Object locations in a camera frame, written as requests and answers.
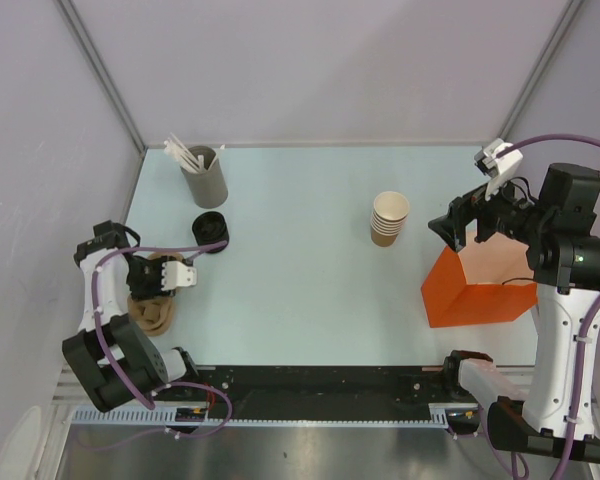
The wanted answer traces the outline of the brown pulp cup carrier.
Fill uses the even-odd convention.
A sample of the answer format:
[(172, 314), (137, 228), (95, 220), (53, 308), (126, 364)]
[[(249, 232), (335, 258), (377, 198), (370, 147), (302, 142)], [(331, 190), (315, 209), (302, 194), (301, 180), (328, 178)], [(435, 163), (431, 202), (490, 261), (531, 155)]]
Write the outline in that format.
[[(158, 255), (172, 255), (172, 260), (183, 260), (184, 257), (179, 254), (160, 254), (154, 252), (150, 254), (149, 259), (156, 258)], [(149, 337), (159, 336), (165, 333), (173, 321), (175, 315), (174, 296), (176, 290), (173, 290), (171, 297), (160, 297), (155, 299), (132, 299), (127, 297), (127, 306), (129, 316), (140, 329)]]

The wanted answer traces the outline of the orange paper bag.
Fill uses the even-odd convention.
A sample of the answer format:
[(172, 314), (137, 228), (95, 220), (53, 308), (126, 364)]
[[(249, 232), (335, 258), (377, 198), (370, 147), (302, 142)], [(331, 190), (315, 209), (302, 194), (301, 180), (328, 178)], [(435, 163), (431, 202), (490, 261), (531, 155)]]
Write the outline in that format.
[(432, 328), (508, 323), (537, 302), (527, 246), (499, 233), (475, 238), (468, 232), (458, 253), (446, 247), (421, 286)]

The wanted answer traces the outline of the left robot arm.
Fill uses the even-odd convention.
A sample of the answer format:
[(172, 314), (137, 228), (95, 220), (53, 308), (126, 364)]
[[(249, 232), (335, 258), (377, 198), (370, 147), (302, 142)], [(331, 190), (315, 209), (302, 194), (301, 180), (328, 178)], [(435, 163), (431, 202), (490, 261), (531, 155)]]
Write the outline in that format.
[(84, 276), (84, 313), (78, 333), (62, 342), (65, 361), (104, 413), (132, 400), (151, 409), (152, 393), (164, 386), (179, 399), (194, 397), (201, 376), (189, 353), (159, 351), (129, 306), (131, 300), (171, 300), (178, 289), (195, 286), (193, 261), (176, 252), (143, 257), (140, 236), (111, 220), (94, 226), (93, 234), (74, 254)]

